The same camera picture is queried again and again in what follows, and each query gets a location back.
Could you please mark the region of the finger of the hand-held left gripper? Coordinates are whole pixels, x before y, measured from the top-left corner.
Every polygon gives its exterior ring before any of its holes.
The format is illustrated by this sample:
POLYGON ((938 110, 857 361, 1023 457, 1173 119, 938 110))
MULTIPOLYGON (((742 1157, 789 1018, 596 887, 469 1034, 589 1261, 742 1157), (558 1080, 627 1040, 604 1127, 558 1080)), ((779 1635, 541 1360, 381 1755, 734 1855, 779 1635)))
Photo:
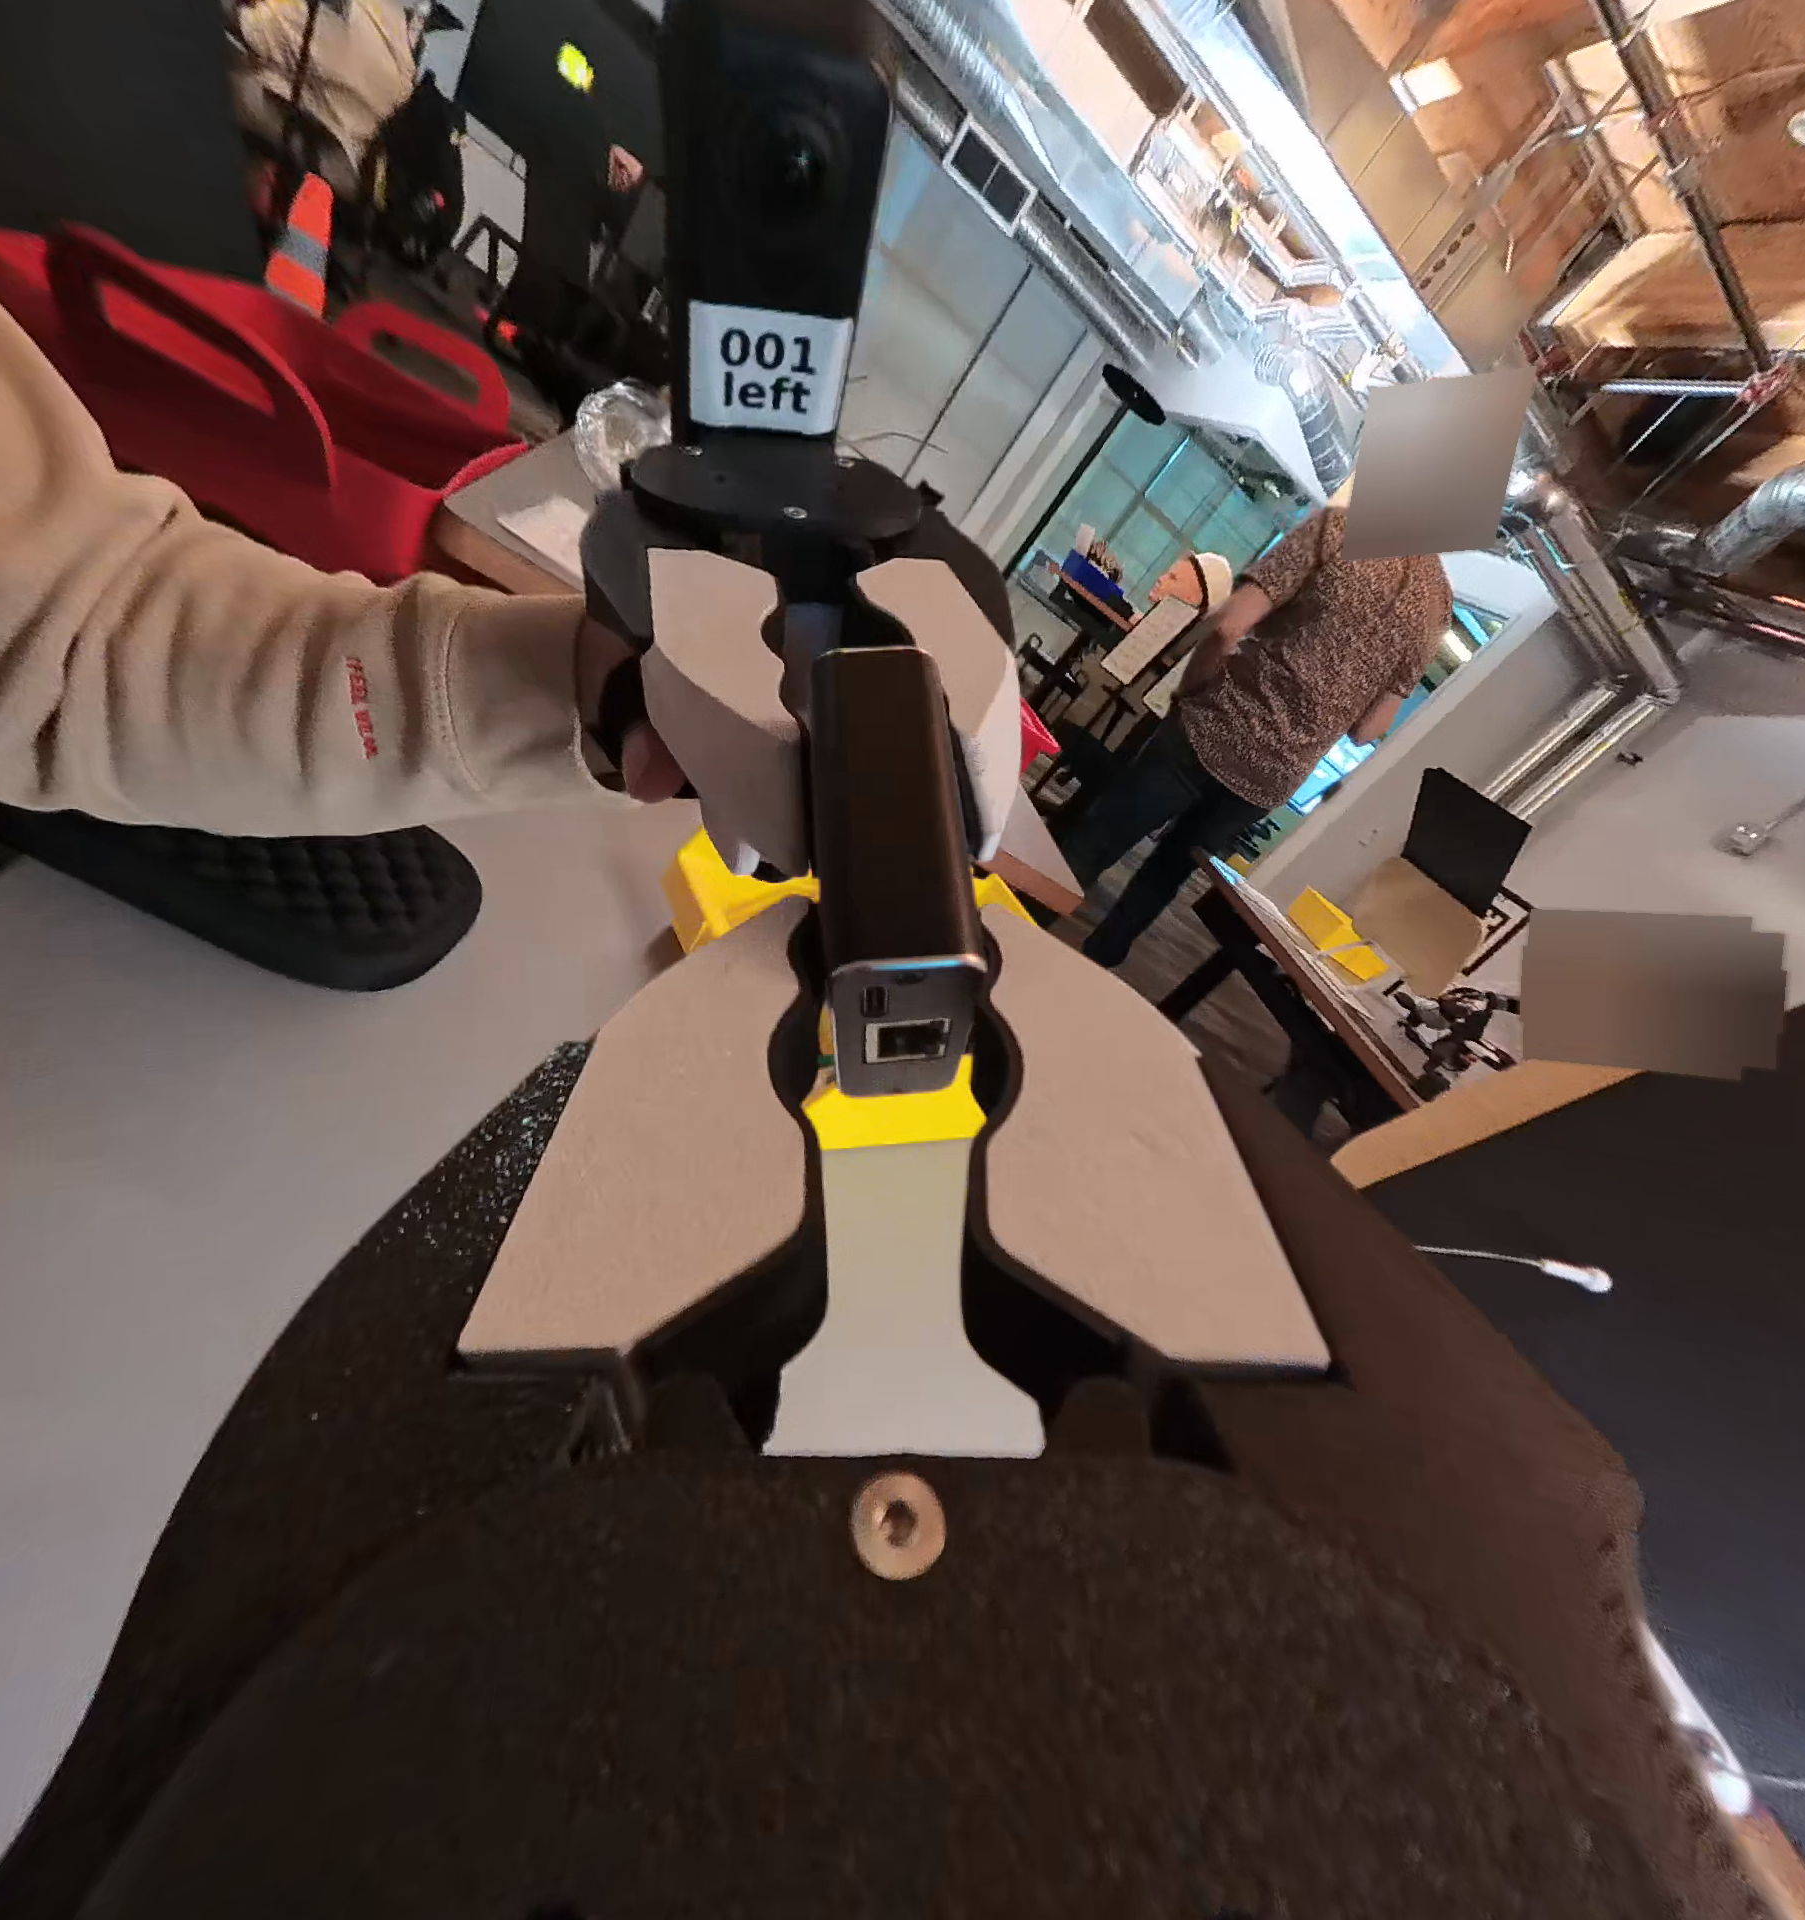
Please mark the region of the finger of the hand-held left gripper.
POLYGON ((763 636, 779 613, 773 577, 711 552, 653 548, 648 607, 646 716, 694 790, 706 839, 735 875, 805 875, 805 734, 763 636))
POLYGON ((887 559, 857 577, 857 589, 931 656, 962 736, 1017 736, 1017 675, 1009 642, 949 563, 887 559))

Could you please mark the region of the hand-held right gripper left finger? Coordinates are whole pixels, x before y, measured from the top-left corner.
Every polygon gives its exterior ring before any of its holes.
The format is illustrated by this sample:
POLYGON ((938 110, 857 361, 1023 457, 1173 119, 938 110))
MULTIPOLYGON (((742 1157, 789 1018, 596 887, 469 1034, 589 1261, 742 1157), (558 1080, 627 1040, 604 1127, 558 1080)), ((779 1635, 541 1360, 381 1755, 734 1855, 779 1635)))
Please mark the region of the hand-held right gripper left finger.
POLYGON ((754 917, 601 1026, 467 1319, 472 1366, 773 1368, 828 1298, 802 917, 754 917))

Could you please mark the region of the black ethernet adapter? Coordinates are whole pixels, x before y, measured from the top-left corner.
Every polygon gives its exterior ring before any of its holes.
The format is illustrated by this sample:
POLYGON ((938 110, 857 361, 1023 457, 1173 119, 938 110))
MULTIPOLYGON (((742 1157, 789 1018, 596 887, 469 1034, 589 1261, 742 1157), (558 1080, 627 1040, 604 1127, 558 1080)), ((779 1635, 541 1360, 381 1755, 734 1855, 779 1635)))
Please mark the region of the black ethernet adapter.
POLYGON ((988 956, 935 664, 909 646, 816 658, 810 855, 822 1001, 849 1098, 946 1091, 988 956))

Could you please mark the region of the yellow plastic bin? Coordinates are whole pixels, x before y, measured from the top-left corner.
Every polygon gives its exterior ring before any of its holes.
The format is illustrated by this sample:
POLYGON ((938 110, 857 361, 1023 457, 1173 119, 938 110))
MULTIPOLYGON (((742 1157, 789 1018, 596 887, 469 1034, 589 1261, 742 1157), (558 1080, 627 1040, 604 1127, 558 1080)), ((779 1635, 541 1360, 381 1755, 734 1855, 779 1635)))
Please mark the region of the yellow plastic bin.
MULTIPOLYGON (((661 889, 682 956, 724 939, 783 898, 812 903, 818 897, 815 875, 771 882, 732 873, 702 829, 674 854, 661 889)), ((968 1061, 944 1091, 881 1098, 843 1095, 836 1065, 832 1020, 821 1014, 816 1078, 805 1114, 822 1150, 972 1140, 985 1123, 971 1091, 968 1061)))

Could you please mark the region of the person's left forearm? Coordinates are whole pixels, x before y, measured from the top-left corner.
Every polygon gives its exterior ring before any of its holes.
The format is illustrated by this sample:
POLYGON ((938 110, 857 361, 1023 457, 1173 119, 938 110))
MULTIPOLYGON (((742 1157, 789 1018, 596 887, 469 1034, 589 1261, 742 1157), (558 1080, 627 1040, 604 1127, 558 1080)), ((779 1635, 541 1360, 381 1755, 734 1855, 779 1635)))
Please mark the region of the person's left forearm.
POLYGON ((296 836, 580 800, 582 612, 212 523, 114 467, 0 307, 0 803, 296 836))

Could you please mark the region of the person's left hand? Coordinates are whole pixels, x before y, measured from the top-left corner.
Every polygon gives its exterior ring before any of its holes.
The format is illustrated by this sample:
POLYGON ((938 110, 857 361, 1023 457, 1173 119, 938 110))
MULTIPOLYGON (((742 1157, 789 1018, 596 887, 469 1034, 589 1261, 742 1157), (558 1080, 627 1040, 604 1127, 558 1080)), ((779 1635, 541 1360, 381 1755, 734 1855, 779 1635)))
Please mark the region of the person's left hand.
POLYGON ((592 612, 578 619, 576 699, 589 750, 609 768, 609 787, 642 805, 692 802, 697 790, 655 731, 645 690, 650 641, 625 635, 592 612))

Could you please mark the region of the white air vent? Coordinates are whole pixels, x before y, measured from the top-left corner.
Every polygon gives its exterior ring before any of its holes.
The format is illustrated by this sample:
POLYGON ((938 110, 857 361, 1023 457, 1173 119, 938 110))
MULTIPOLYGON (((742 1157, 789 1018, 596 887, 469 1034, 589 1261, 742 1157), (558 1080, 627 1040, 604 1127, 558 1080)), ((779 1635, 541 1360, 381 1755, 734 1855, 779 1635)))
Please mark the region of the white air vent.
POLYGON ((939 164, 996 229, 1006 236, 1018 234, 1035 200, 1032 183, 972 117, 962 117, 939 164))

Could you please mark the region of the dark-legged work table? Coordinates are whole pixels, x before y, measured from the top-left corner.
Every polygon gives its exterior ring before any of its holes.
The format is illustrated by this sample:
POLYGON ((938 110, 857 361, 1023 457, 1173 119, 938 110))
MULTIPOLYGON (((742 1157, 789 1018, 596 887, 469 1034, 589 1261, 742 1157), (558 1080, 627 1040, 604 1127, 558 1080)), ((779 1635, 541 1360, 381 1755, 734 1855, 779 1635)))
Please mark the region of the dark-legged work table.
MULTIPOLYGON (((1422 1056, 1404 1038, 1386 996, 1404 987, 1396 972, 1386 983, 1346 987, 1326 972, 1280 910, 1215 858, 1206 866, 1195 917, 1211 951, 1155 1010, 1179 1026, 1224 983, 1245 983, 1287 1043, 1287 1064, 1265 1098, 1297 1130, 1309 1133, 1333 1114, 1352 1137, 1362 1137, 1431 1103, 1412 1088, 1422 1056)), ((1495 1015, 1488 1040, 1510 1050, 1510 1038, 1514 1015, 1495 1015)))

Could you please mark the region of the clear plastic bag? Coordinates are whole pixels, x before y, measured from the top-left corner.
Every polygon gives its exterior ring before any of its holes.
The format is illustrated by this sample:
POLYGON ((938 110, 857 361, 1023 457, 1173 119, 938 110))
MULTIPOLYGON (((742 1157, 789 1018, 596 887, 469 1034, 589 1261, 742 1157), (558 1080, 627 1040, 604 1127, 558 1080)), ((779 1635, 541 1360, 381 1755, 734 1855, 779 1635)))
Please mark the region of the clear plastic bag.
POLYGON ((567 445, 595 496, 618 493, 624 469, 671 439, 666 389, 620 378, 578 401, 567 445))

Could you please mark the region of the black floor lamp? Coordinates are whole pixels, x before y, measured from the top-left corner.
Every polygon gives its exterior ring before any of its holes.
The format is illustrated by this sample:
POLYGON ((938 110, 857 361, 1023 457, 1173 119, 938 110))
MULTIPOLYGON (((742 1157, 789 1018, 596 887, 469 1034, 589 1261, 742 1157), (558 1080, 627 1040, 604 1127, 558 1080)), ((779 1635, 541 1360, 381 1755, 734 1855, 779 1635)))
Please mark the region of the black floor lamp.
POLYGON ((1028 518, 1028 525, 1023 531, 1023 538, 1017 542, 1011 552, 1011 559, 1002 566, 1006 580, 1011 580, 1015 573, 1018 573, 1018 569, 1025 563, 1042 531, 1065 507, 1068 496, 1077 490, 1084 473, 1093 469, 1119 428, 1133 416, 1149 428, 1160 426, 1167 418, 1158 397, 1153 397, 1149 388, 1134 378, 1133 372, 1129 372, 1129 369, 1123 364, 1108 362, 1102 367, 1102 388, 1113 400, 1113 415, 1108 415, 1103 424, 1096 430, 1093 439, 1082 447, 1075 467, 1057 481, 1042 507, 1028 518))

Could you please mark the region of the small yellow bin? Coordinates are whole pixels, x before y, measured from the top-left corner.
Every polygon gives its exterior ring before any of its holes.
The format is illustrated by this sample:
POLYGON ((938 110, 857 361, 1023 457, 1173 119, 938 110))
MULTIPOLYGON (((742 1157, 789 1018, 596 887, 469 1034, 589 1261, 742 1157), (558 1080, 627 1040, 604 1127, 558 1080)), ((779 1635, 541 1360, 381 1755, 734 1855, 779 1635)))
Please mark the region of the small yellow bin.
POLYGON ((1359 936, 1353 920, 1311 887, 1288 900, 1284 917, 1326 972, 1346 987, 1386 983, 1395 972, 1386 956, 1359 936))

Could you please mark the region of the white and black equipment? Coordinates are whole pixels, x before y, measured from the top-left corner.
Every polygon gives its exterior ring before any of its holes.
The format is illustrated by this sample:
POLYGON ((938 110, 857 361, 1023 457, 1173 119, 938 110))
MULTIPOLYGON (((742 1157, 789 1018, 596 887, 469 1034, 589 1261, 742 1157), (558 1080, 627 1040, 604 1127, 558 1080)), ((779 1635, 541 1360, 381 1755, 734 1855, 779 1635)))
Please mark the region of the white and black equipment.
POLYGON ((1440 1097, 1474 1068, 1508 1071, 1518 1065, 1510 1050, 1488 1040, 1495 1015, 1520 1015, 1518 994, 1453 987, 1436 999, 1419 999, 1396 984, 1386 996, 1400 1014, 1404 1038, 1419 1050, 1422 1070, 1412 1088, 1422 1101, 1440 1097))

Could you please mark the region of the black and tan reflector panel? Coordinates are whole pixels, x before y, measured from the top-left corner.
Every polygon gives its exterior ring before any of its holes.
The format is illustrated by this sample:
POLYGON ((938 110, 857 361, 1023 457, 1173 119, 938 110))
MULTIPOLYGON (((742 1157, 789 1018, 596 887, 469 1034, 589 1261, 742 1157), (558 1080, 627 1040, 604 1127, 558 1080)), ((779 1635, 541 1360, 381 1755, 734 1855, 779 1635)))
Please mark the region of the black and tan reflector panel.
POLYGON ((1424 769, 1401 852, 1359 884, 1349 920, 1418 999, 1436 999, 1481 948, 1531 825, 1465 781, 1424 769))

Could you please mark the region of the black textured pad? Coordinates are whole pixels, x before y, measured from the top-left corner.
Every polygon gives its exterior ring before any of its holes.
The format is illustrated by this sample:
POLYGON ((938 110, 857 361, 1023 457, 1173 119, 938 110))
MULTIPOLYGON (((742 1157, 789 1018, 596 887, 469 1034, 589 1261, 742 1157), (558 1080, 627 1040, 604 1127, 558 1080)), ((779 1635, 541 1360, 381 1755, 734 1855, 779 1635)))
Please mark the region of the black textured pad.
POLYGON ((437 830, 254 836, 0 803, 0 847, 269 975, 409 987, 474 931, 481 881, 437 830))

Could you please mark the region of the red tote basket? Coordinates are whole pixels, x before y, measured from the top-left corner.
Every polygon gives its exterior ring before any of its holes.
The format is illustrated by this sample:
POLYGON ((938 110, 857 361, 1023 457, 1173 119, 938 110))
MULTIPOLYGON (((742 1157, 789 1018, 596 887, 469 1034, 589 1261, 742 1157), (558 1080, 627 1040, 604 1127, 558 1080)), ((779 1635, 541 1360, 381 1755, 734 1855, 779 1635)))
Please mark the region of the red tote basket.
POLYGON ((381 300, 322 322, 61 226, 0 229, 0 304, 121 469, 319 570, 420 573, 443 502, 526 452, 487 351, 381 300))

